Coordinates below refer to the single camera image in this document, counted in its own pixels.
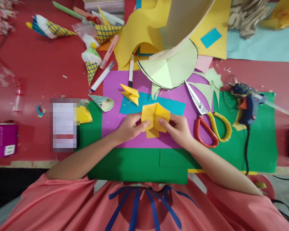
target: pink marker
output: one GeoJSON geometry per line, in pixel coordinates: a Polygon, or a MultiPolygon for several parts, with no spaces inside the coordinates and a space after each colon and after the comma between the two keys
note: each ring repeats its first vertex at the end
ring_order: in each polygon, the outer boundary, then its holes
{"type": "Polygon", "coordinates": [[[119,36],[118,35],[115,35],[115,37],[113,38],[112,40],[112,43],[110,44],[109,48],[108,48],[108,51],[103,59],[103,61],[101,62],[100,64],[100,68],[103,70],[106,66],[106,63],[108,62],[109,58],[110,58],[110,55],[112,54],[115,46],[117,45],[117,42],[119,41],[119,36]]]}

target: scissors blade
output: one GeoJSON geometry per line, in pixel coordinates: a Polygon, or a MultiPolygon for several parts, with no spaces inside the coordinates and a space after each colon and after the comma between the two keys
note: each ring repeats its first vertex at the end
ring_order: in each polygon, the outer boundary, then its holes
{"type": "Polygon", "coordinates": [[[207,114],[209,111],[205,108],[205,106],[203,105],[203,103],[200,101],[200,99],[198,98],[198,96],[196,95],[196,93],[194,92],[194,90],[190,87],[190,85],[185,81],[188,91],[192,97],[192,100],[196,106],[196,108],[198,109],[199,113],[201,115],[207,114]]]}

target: hand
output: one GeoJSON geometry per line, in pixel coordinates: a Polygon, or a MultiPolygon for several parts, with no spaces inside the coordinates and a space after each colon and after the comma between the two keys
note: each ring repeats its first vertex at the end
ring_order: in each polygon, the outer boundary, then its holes
{"type": "Polygon", "coordinates": [[[191,135],[187,120],[184,116],[170,115],[170,123],[164,119],[159,119],[158,122],[166,129],[174,141],[182,148],[190,152],[191,144],[197,142],[191,135]]]}
{"type": "Polygon", "coordinates": [[[141,112],[135,114],[129,114],[122,125],[113,132],[114,139],[120,144],[129,141],[138,136],[146,127],[150,125],[150,121],[146,120],[140,125],[136,126],[136,122],[141,119],[141,112]]]}

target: purple paper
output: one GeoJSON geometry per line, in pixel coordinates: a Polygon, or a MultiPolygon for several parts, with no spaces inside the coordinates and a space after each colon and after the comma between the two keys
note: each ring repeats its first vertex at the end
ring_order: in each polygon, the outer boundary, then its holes
{"type": "MultiPolygon", "coordinates": [[[[208,81],[205,78],[197,74],[192,74],[188,82],[208,84],[208,81]]],[[[124,118],[127,116],[125,114],[119,113],[122,99],[124,97],[120,93],[121,91],[124,91],[120,83],[126,86],[128,85],[128,71],[110,71],[110,73],[104,80],[103,96],[112,98],[115,101],[115,104],[110,111],[103,112],[102,137],[115,131],[122,124],[124,118]]],[[[134,71],[133,88],[137,89],[140,92],[151,94],[151,87],[152,82],[141,71],[134,71]]],[[[202,93],[194,86],[191,87],[198,95],[200,100],[203,102],[204,106],[208,109],[209,104],[207,103],[202,93]]],[[[177,100],[179,102],[186,104],[184,116],[187,119],[191,134],[195,137],[194,126],[195,120],[197,119],[199,112],[197,111],[195,104],[189,95],[186,85],[184,84],[176,89],[169,91],[163,90],[162,92],[159,93],[158,97],[177,100]]],[[[207,116],[204,116],[204,121],[211,126],[207,116]]],[[[209,137],[207,132],[202,127],[200,127],[199,129],[199,134],[203,142],[207,144],[212,144],[212,139],[209,137]]],[[[160,132],[159,138],[147,139],[146,133],[142,132],[134,139],[119,145],[118,148],[181,148],[181,147],[173,141],[169,133],[160,132]]]]}

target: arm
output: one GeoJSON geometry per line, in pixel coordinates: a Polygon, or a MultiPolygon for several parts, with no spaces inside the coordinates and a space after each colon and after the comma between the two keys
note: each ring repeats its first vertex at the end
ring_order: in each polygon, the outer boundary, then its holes
{"type": "Polygon", "coordinates": [[[61,180],[84,177],[114,147],[133,139],[149,126],[150,121],[136,126],[140,118],[140,113],[129,114],[116,131],[62,160],[48,170],[46,176],[49,179],[61,180]]]}
{"type": "Polygon", "coordinates": [[[216,184],[246,194],[262,195],[259,189],[236,167],[192,137],[184,116],[171,114],[170,121],[173,126],[159,119],[159,123],[169,132],[175,142],[193,156],[216,184]]]}

